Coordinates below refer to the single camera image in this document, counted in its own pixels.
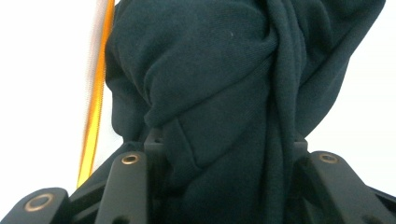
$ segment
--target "white wall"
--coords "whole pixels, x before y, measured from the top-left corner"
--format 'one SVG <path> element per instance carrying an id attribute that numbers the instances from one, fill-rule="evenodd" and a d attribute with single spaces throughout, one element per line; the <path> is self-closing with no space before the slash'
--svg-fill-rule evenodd
<path id="1" fill-rule="evenodd" d="M 366 184 L 392 195 L 395 5 L 389 0 L 353 56 L 335 106 L 308 137 L 311 151 L 344 157 Z M 61 187 L 71 193 L 76 187 L 90 89 L 87 56 L 99 5 L 96 0 L 19 0 L 0 6 L 1 219 L 37 189 Z M 108 127 L 108 99 L 105 104 Z M 109 130 L 101 135 L 110 139 L 103 146 L 107 154 L 120 144 Z"/>
<path id="2" fill-rule="evenodd" d="M 396 196 L 396 2 L 388 1 L 351 58 L 339 97 L 308 136 L 371 187 Z"/>

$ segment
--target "screw hole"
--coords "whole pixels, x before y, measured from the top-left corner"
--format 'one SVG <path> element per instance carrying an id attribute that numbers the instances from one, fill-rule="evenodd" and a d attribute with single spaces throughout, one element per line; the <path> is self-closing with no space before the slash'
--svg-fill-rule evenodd
<path id="1" fill-rule="evenodd" d="M 53 200 L 53 194 L 51 193 L 45 193 L 45 194 L 40 194 L 33 199 L 31 199 L 25 206 L 24 209 L 27 212 L 35 212 L 39 211 L 47 205 L 49 205 Z"/>
<path id="2" fill-rule="evenodd" d="M 319 158 L 321 161 L 327 162 L 327 163 L 337 163 L 338 159 L 329 153 L 322 153 L 319 155 Z"/>
<path id="3" fill-rule="evenodd" d="M 363 219 L 366 224 L 384 224 L 379 218 L 371 215 L 364 215 L 361 219 Z"/>
<path id="4" fill-rule="evenodd" d="M 113 224 L 129 224 L 130 219 L 128 217 L 117 217 L 114 219 Z"/>
<path id="5" fill-rule="evenodd" d="M 124 163 L 125 165 L 134 164 L 137 163 L 138 161 L 139 161 L 139 156 L 135 154 L 128 155 L 122 158 L 122 163 Z"/>
<path id="6" fill-rule="evenodd" d="M 161 138 L 161 137 L 159 137 L 159 138 L 156 138 L 155 140 L 154 140 L 154 142 L 155 143 L 162 143 L 163 142 L 163 138 Z"/>

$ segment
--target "yellow pole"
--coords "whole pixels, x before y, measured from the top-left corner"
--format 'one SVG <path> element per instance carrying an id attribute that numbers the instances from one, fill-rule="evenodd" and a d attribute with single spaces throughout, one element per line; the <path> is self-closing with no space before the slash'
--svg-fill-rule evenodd
<path id="1" fill-rule="evenodd" d="M 105 20 L 103 23 L 102 37 L 99 48 L 98 62 L 96 64 L 93 81 L 92 97 L 85 129 L 84 145 L 78 173 L 78 187 L 81 186 L 92 174 L 97 138 L 99 134 L 100 118 L 102 113 L 103 91 L 106 77 L 105 46 L 110 35 L 114 17 L 114 0 L 107 1 Z"/>

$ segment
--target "dark green fleece fabric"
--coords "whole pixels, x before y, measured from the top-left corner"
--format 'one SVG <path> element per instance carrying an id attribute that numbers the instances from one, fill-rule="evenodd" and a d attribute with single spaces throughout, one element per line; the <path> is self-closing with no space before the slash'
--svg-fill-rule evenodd
<path id="1" fill-rule="evenodd" d="M 121 0 L 106 46 L 112 122 L 129 145 L 163 129 L 160 220 L 286 222 L 294 135 L 331 109 L 383 5 Z"/>

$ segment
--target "draped cloth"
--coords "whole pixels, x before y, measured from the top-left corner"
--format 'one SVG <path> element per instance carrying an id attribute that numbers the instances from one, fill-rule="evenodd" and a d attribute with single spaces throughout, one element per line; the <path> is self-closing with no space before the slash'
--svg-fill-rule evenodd
<path id="1" fill-rule="evenodd" d="M 121 0 L 106 46 L 112 123 L 129 149 L 163 129 L 171 168 L 159 219 L 286 222 L 295 134 L 331 109 L 383 5 Z"/>

